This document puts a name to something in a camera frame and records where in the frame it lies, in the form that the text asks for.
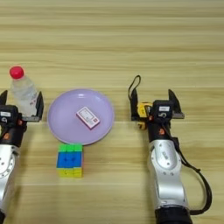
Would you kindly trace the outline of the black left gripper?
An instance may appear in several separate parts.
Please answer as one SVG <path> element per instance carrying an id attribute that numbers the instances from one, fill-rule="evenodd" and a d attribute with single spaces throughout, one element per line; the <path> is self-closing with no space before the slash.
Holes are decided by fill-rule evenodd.
<path id="1" fill-rule="evenodd" d="M 4 90 L 0 94 L 0 105 L 5 105 L 7 101 L 8 91 Z M 37 103 L 37 117 L 22 117 L 15 122 L 0 122 L 0 144 L 8 144 L 20 146 L 23 140 L 24 133 L 27 130 L 27 123 L 38 123 L 44 111 L 44 99 L 42 92 L 39 92 Z"/>

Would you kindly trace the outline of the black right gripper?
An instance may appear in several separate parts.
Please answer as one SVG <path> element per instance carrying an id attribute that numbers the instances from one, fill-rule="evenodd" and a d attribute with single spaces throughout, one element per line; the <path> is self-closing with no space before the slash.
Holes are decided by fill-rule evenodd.
<path id="1" fill-rule="evenodd" d="M 162 117 L 161 115 L 147 115 L 145 117 L 141 117 L 137 113 L 137 90 L 134 88 L 131 92 L 131 120 L 139 123 L 140 130 L 148 130 L 150 143 L 154 140 L 171 140 L 171 120 L 185 118 L 185 115 L 181 113 L 181 107 L 177 96 L 170 89 L 168 90 L 168 95 L 169 100 L 173 103 L 173 110 L 175 114 L 170 115 L 168 117 Z"/>

